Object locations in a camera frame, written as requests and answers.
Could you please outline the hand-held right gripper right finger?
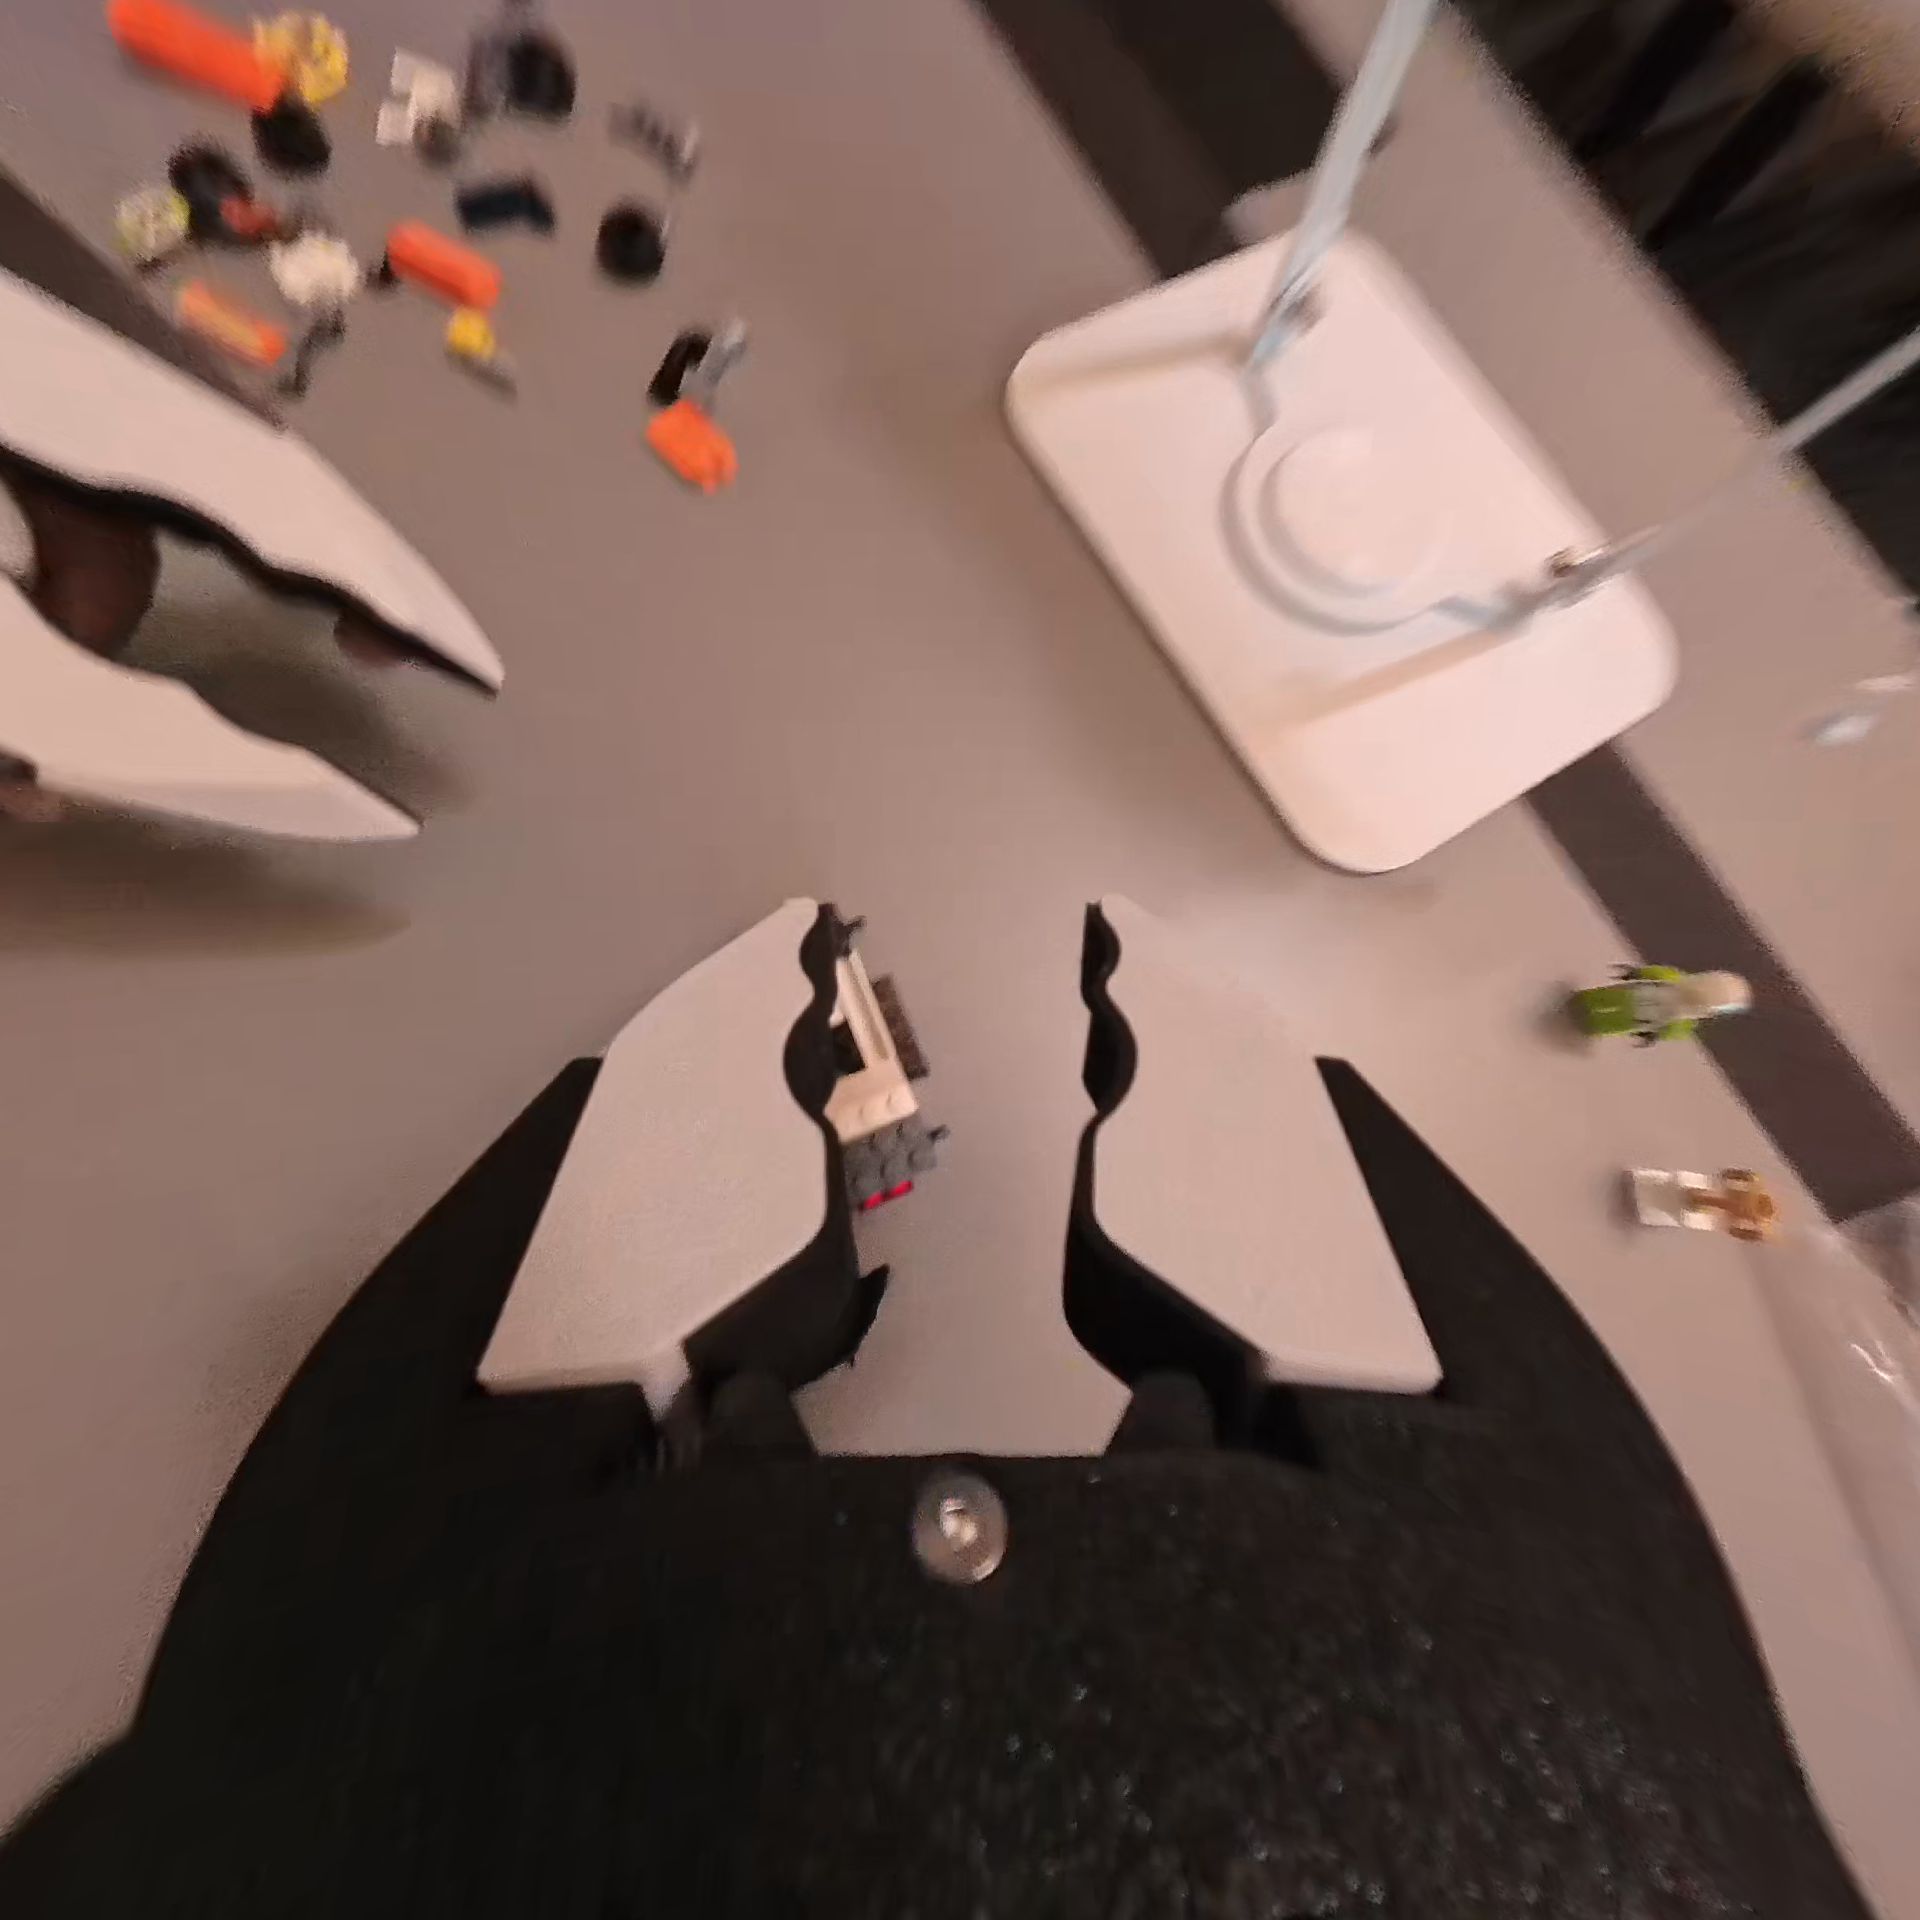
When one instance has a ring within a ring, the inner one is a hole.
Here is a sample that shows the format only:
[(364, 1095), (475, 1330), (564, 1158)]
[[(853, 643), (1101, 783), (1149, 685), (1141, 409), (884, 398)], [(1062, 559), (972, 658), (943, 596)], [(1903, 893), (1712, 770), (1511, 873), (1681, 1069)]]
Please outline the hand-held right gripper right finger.
[(1319, 1058), (1273, 995), (1129, 895), (1084, 925), (1069, 1321), (1135, 1285), (1262, 1386), (1427, 1396), (1443, 1363)]

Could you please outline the white small lego piece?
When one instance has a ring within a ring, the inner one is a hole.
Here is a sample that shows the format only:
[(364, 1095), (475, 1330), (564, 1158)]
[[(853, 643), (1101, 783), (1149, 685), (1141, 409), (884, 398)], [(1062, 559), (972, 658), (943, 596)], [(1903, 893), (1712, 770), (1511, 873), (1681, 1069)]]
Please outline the white small lego piece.
[(312, 319), (343, 316), (367, 284), (358, 255), (329, 231), (301, 231), (267, 245), (267, 270), (278, 298)]

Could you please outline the orange long lego piece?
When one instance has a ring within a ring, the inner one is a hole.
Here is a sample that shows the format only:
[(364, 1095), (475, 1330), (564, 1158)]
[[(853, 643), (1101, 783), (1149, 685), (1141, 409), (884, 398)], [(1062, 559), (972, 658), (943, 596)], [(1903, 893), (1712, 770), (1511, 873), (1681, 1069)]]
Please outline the orange long lego piece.
[(179, 3), (108, 3), (115, 45), (135, 65), (246, 113), (267, 113), (291, 91), (280, 65), (238, 33)]

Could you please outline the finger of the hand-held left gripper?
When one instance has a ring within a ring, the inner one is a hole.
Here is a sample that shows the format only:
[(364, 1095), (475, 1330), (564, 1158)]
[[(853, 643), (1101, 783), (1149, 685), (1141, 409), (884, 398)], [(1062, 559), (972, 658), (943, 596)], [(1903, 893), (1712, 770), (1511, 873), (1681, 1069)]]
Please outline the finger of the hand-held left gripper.
[(188, 685), (95, 655), (3, 585), (5, 789), (299, 844), (380, 845), (417, 820)]
[(307, 442), (203, 378), (3, 275), (5, 454), (49, 482), (139, 505), (329, 601), (469, 683), (505, 668), (463, 601)]

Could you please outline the small gold trophy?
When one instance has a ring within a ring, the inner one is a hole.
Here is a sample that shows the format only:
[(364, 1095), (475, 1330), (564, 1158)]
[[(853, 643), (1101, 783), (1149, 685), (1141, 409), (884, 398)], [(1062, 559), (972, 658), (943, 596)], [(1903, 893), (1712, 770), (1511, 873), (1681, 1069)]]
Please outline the small gold trophy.
[(1777, 1202), (1752, 1169), (1629, 1169), (1623, 1199), (1647, 1230), (1708, 1233), (1743, 1244), (1773, 1244), (1783, 1233)]

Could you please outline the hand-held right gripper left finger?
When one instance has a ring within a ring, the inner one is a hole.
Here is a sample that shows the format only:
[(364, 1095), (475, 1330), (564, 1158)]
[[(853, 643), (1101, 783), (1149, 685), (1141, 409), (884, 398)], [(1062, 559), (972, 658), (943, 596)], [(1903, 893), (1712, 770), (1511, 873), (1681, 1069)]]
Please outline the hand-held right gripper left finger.
[(478, 1380), (768, 1374), (811, 1386), (878, 1313), (825, 1116), (835, 911), (783, 900), (665, 986), (597, 1063)]

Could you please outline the green minifigure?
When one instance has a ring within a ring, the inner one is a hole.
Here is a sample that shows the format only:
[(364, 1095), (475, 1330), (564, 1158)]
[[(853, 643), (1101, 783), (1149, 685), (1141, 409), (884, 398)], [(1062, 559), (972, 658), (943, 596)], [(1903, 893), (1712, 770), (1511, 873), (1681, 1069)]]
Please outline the green minifigure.
[(1752, 990), (1736, 971), (1640, 962), (1575, 990), (1567, 997), (1567, 1019), (1584, 1041), (1632, 1041), (1652, 1047), (1691, 1041), (1702, 1025), (1743, 1015), (1751, 1001)]

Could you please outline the white book stand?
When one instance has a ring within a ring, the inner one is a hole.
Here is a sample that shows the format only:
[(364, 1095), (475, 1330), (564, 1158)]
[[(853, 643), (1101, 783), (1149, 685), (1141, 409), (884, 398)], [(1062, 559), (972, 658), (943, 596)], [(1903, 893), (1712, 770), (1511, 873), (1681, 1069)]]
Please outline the white book stand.
[(1655, 714), (1639, 571), (1915, 369), (1915, 332), (1687, 513), (1601, 537), (1353, 226), (1437, 5), (1385, 5), (1279, 237), (1038, 339), (1014, 442), (1286, 831), (1406, 869)]

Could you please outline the orange lego plate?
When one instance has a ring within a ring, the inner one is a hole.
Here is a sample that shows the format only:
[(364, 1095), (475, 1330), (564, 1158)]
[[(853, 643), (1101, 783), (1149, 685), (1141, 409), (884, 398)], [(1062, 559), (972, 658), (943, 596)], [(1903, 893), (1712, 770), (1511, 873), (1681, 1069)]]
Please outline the orange lego plate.
[(678, 398), (644, 425), (641, 443), (681, 482), (716, 493), (734, 484), (739, 454), (732, 434), (700, 401)]

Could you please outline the orange white lego car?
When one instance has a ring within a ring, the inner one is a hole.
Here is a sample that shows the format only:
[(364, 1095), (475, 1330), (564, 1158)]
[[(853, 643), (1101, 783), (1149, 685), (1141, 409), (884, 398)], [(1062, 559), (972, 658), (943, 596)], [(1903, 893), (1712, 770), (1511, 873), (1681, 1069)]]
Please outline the orange white lego car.
[(908, 1198), (937, 1166), (948, 1130), (925, 1118), (928, 1058), (892, 977), (876, 977), (859, 949), (863, 919), (823, 905), (832, 934), (832, 1091), (825, 1118), (837, 1137), (853, 1215)]

